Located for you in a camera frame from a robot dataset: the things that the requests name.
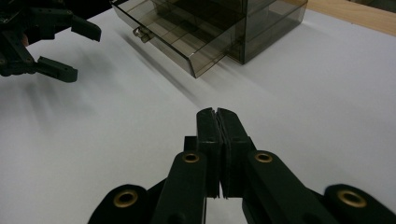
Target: transparent plastic drawer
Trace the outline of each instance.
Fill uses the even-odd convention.
[[[228,55],[247,63],[297,26],[306,0],[119,0],[134,35],[193,77]]]

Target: white tabletop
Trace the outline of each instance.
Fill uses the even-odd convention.
[[[101,41],[65,30],[28,49],[78,69],[71,84],[0,78],[0,223],[87,223],[123,184],[163,180],[195,115],[226,108],[258,149],[319,193],[345,183],[396,212],[396,38],[307,10],[240,65],[191,77],[113,11]],[[247,223],[241,200],[208,200],[206,223]]]

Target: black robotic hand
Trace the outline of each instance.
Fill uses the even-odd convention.
[[[0,75],[41,73],[64,82],[75,82],[78,70],[40,57],[37,62],[22,44],[25,31],[36,28],[40,39],[54,39],[56,27],[99,41],[101,29],[64,6],[63,0],[0,0]]]

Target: screw hole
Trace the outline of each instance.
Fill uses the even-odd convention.
[[[363,208],[367,205],[367,202],[366,200],[364,200],[363,197],[351,190],[339,190],[337,192],[337,196],[341,200],[341,202],[346,203],[347,205],[352,207]]]
[[[185,162],[197,162],[199,160],[199,156],[193,153],[186,154],[183,156],[183,161]]]
[[[137,201],[137,193],[132,189],[126,189],[119,192],[113,200],[113,203],[118,208],[126,208]]]
[[[260,161],[260,162],[271,162],[273,160],[272,156],[270,156],[266,153],[256,154],[255,158],[257,161]]]

